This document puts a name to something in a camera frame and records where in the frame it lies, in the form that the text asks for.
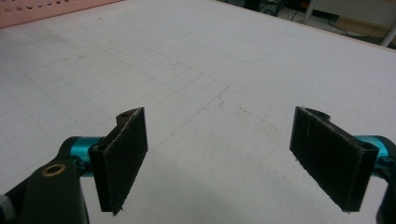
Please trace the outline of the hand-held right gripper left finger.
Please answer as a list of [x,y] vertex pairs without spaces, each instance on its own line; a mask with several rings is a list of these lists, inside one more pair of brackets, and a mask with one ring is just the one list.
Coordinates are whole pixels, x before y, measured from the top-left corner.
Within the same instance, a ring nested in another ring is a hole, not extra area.
[[144,107],[117,115],[115,128],[89,149],[103,212],[122,209],[148,150]]

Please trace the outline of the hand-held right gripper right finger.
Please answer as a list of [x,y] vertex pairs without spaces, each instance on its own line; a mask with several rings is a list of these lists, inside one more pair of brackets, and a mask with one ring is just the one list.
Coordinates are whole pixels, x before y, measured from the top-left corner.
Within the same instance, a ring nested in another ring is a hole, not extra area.
[[323,112],[295,108],[290,151],[344,212],[358,212],[379,148],[331,122]]

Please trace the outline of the pink plastic basket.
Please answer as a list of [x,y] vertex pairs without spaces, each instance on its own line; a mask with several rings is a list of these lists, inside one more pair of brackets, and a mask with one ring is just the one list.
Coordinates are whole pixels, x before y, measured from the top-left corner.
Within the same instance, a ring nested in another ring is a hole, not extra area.
[[0,0],[0,29],[122,0]]

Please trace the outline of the white grid mat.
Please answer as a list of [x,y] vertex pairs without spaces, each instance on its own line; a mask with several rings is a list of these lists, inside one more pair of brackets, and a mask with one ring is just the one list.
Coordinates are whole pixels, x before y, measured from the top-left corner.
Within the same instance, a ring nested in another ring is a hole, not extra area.
[[125,0],[0,29],[0,194],[68,137],[143,107],[148,154],[92,224],[375,224],[386,183],[343,212],[290,152],[294,109],[396,142],[396,50],[214,0]]

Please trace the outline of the white metal stand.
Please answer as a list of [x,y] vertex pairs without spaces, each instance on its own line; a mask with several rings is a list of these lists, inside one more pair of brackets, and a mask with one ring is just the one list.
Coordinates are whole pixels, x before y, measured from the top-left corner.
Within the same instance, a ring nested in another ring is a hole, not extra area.
[[380,41],[383,47],[396,37],[396,0],[310,0],[303,24],[308,24],[314,10],[388,26],[390,30]]

